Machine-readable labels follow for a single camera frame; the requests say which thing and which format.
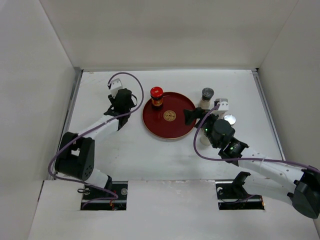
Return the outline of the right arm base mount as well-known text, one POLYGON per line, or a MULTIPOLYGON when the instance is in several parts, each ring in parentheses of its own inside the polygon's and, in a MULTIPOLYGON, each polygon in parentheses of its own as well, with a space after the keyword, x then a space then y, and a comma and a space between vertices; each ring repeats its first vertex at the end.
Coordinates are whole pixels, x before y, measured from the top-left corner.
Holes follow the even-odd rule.
POLYGON ((215 182, 217 204, 221 211, 264 210, 263 198, 260 195, 248 194, 244 189, 245 180, 251 174, 241 171, 233 180, 215 182))

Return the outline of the red round tray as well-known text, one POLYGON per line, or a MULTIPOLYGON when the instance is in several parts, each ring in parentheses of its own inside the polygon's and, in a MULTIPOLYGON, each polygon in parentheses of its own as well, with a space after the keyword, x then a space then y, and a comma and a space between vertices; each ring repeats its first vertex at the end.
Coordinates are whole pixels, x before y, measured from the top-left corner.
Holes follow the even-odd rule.
POLYGON ((142 111, 142 120, 146 129, 162 139, 179 139, 186 136, 194 128, 196 121, 185 124, 184 110, 196 109, 194 103, 183 94, 165 92, 161 108, 154 108, 149 99, 142 111))

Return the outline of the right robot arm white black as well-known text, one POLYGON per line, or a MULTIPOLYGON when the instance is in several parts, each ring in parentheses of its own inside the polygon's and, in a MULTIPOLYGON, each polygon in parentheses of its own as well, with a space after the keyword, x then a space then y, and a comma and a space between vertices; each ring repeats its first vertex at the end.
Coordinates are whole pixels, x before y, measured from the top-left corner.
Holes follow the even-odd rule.
POLYGON ((320 171, 302 163, 269 159, 251 150, 234 137, 235 129, 214 111, 196 108, 183 110, 186 125, 197 121, 195 128, 203 131, 210 145, 218 149, 219 162, 227 162, 246 171, 232 182, 238 198, 262 195, 287 203, 300 214, 317 219, 320 215, 320 171))

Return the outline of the red lid sauce jar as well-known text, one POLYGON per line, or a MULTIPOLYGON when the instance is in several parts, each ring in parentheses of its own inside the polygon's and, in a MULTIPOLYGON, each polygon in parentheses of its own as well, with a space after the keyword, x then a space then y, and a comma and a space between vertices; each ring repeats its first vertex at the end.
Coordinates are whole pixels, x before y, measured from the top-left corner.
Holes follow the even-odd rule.
POLYGON ((151 104, 156 110, 161 109, 163 106, 163 95, 164 91, 159 86, 154 86, 150 90, 151 104))

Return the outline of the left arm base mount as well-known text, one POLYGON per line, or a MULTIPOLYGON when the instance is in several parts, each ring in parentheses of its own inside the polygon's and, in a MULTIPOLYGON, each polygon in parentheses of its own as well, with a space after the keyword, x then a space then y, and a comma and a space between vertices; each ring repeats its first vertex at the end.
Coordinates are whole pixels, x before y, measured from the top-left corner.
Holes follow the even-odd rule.
POLYGON ((105 192, 85 185, 77 190, 81 194, 80 209, 82 211, 125 211, 128 187, 127 181, 113 181, 108 187, 110 192, 105 192))

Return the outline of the silver lid blue label bottle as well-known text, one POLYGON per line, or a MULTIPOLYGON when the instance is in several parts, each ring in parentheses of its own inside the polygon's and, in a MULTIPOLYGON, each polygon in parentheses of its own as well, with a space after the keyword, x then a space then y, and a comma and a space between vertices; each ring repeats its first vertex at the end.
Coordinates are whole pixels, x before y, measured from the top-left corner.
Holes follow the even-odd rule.
POLYGON ((236 123, 236 117, 232 114, 225 114, 223 119, 227 121, 231 126, 236 123))

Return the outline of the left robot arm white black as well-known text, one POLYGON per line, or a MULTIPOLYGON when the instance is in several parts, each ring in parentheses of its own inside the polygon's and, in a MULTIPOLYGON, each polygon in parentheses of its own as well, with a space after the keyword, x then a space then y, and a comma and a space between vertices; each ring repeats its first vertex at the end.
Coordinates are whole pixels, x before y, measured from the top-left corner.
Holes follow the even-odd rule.
POLYGON ((59 147, 63 151, 54 163, 58 173, 95 186, 96 195, 103 200, 112 195, 112 178, 95 168, 95 145, 118 132, 128 122, 132 108, 138 103, 137 97, 127 88, 108 98, 111 106, 96 123, 81 133, 67 132, 63 135, 59 147))

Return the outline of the black cap white bottle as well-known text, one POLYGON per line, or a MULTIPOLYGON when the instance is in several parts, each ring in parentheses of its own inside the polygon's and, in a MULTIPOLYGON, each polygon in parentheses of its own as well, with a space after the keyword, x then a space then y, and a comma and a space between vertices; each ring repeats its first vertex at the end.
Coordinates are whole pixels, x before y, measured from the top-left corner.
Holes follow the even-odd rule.
POLYGON ((210 140, 208 139, 208 137, 204 133, 201 133, 200 142, 204 146, 210 146, 211 145, 210 140))

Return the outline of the grey lid white shaker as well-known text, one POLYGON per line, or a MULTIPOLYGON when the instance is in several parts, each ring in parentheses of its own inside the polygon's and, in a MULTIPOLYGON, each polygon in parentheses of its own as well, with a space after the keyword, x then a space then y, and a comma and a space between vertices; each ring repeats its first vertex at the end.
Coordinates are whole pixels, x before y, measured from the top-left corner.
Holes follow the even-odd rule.
POLYGON ((215 92, 212 88, 205 87, 201 91, 201 99, 198 103, 198 107, 208 110, 211 105, 211 99, 214 96, 215 92))

